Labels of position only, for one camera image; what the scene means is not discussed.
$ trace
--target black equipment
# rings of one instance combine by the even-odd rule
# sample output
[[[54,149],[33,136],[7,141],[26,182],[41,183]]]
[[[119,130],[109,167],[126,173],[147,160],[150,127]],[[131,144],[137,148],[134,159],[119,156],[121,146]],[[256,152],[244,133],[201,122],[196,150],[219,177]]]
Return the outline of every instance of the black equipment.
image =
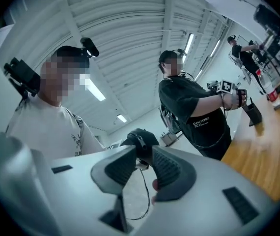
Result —
[[[99,56],[100,53],[90,38],[83,37],[80,42],[83,45],[81,55],[86,55],[86,68],[89,68],[89,59]],[[22,96],[22,99],[27,98],[28,92],[32,96],[39,92],[40,76],[23,60],[18,61],[16,58],[13,58],[10,64],[6,63],[4,65],[4,70],[5,75],[10,74],[9,81]]]

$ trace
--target ceiling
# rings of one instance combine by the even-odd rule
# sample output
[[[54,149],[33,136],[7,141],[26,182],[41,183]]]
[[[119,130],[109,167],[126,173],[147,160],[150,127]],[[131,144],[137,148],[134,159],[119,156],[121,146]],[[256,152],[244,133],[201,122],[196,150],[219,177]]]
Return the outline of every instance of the ceiling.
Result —
[[[184,69],[196,76],[227,27],[226,18],[207,9],[204,0],[20,1],[9,10],[15,26],[0,49],[0,63],[17,57],[38,72],[58,47],[80,47],[80,38],[90,37],[100,52],[90,62],[91,77],[106,99],[79,90],[63,106],[96,133],[125,125],[118,114],[130,122],[158,106],[163,50],[184,49],[193,33]],[[19,14],[22,6],[26,11]]]

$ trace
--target wooden table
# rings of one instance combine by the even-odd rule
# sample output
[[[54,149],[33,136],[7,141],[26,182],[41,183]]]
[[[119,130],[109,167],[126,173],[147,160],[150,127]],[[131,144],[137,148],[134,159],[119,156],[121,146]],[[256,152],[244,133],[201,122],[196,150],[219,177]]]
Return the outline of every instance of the wooden table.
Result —
[[[280,199],[280,109],[274,111],[265,97],[255,104],[262,113],[262,122],[249,127],[250,119],[243,111],[222,161],[255,182],[276,201]]]

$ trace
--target wooden surface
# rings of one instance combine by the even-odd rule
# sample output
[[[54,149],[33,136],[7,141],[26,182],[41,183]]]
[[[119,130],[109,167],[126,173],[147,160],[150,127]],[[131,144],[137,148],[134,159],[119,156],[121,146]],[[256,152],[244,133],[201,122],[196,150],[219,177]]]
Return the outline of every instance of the wooden surface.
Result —
[[[273,200],[279,200],[280,109],[274,111],[266,98],[255,104],[262,113],[262,122],[249,127],[250,119],[243,111],[222,161],[259,185]]]

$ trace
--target man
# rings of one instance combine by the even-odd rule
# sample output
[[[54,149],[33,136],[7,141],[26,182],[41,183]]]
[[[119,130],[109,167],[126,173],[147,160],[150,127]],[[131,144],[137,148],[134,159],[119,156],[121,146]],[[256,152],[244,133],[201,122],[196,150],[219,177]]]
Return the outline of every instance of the man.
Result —
[[[63,46],[56,50],[41,67],[39,93],[19,104],[7,135],[19,138],[48,159],[102,151],[89,127],[61,106],[62,98],[85,72],[86,59],[79,48]]]
[[[165,77],[159,84],[161,103],[176,116],[183,134],[202,155],[221,160],[231,136],[220,107],[230,109],[232,95],[213,95],[180,76],[182,58],[174,51],[161,54],[159,68]]]
[[[232,55],[236,58],[240,58],[246,70],[255,77],[262,91],[266,93],[259,81],[258,75],[256,74],[256,71],[259,69],[259,67],[253,61],[252,56],[247,52],[253,49],[259,49],[259,45],[240,46],[237,45],[236,40],[232,36],[228,37],[227,41],[232,46]]]

